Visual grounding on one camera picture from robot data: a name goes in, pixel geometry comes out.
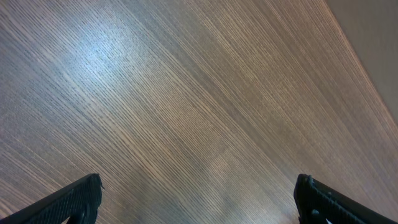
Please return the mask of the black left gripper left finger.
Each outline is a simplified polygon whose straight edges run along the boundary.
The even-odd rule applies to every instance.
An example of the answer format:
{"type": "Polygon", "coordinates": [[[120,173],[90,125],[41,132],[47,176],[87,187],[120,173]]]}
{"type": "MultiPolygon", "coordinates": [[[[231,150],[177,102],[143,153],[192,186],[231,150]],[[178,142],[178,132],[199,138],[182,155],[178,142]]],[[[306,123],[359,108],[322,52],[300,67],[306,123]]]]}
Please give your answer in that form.
{"type": "Polygon", "coordinates": [[[99,174],[88,174],[22,210],[1,219],[1,224],[95,224],[102,200],[99,174]]]}

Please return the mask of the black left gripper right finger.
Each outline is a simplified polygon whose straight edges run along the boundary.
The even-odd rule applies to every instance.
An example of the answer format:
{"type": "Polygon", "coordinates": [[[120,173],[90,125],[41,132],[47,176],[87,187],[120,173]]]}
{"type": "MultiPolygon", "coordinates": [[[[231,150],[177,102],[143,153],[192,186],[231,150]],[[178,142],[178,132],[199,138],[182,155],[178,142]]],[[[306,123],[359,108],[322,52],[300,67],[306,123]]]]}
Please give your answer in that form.
{"type": "Polygon", "coordinates": [[[307,174],[298,175],[294,200],[300,224],[397,224],[307,174]]]}

